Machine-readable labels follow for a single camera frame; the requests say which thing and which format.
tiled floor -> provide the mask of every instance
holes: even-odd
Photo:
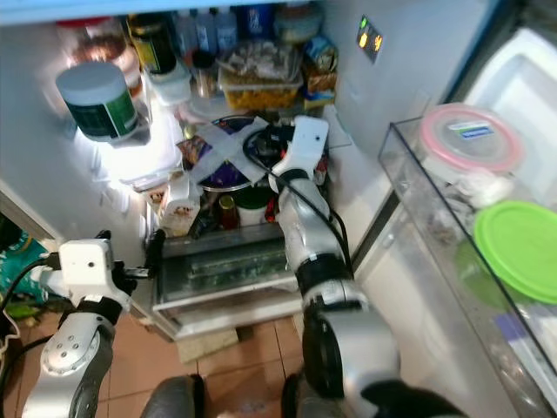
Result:
[[[23,330],[23,342],[56,331],[57,316]],[[97,418],[139,418],[152,390],[163,379],[199,373],[205,378],[206,418],[279,418],[285,377],[299,370],[301,344],[291,318],[258,324],[253,336],[188,365],[174,344],[148,333],[132,317],[117,325],[114,359],[99,393]],[[17,384],[6,397],[6,418],[20,418],[38,376],[41,348],[18,365]]]

pink lid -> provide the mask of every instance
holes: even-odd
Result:
[[[523,156],[516,132],[490,111],[467,104],[443,104],[427,113],[420,136],[428,152],[461,170],[509,172]]]

refrigerator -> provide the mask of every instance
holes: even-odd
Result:
[[[546,5],[537,3],[542,9]],[[229,4],[225,0],[211,4],[4,0],[0,4],[0,211],[52,251],[68,239],[89,238],[110,229],[115,257],[127,266],[140,266],[152,213],[141,196],[118,182],[96,181],[98,155],[69,127],[54,84],[67,63],[53,21]],[[502,102],[494,99],[503,93],[492,88],[485,72],[493,60],[503,61],[497,56],[525,23],[524,5],[505,0],[323,0],[319,6],[325,15],[322,32],[339,49],[335,103],[323,111],[329,122],[330,203],[346,224],[356,280],[397,337],[402,377],[444,395],[474,418],[554,416],[527,373],[520,375],[524,380],[515,379],[494,360],[478,323],[465,313],[463,300],[445,280],[420,234],[412,205],[399,203],[405,203],[404,196],[397,195],[379,161],[393,134],[392,123],[415,121],[448,101],[503,109]],[[363,18],[383,39],[374,59],[358,45]],[[554,60],[542,59],[550,75]],[[552,77],[547,77],[544,88],[555,91]],[[557,109],[554,98],[540,101],[545,111]],[[512,102],[509,96],[505,103]],[[507,114],[507,122],[513,122],[516,112],[520,113],[519,106]],[[544,126],[549,114],[541,121]],[[547,146],[555,151],[554,145]],[[293,281],[291,276],[273,285],[284,289]],[[194,305],[177,326],[153,310],[153,285],[143,281],[132,295],[133,310],[147,327],[176,340],[301,309],[295,291],[250,299],[246,295],[252,290],[261,289],[244,289],[241,303],[233,302],[237,295],[226,295],[230,305],[219,305],[218,299],[205,310],[196,311]],[[514,365],[512,351],[505,355]]]

digital display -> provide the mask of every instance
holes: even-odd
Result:
[[[383,46],[383,36],[372,26],[366,16],[362,16],[359,21],[358,46],[366,55],[375,62],[377,55]]]

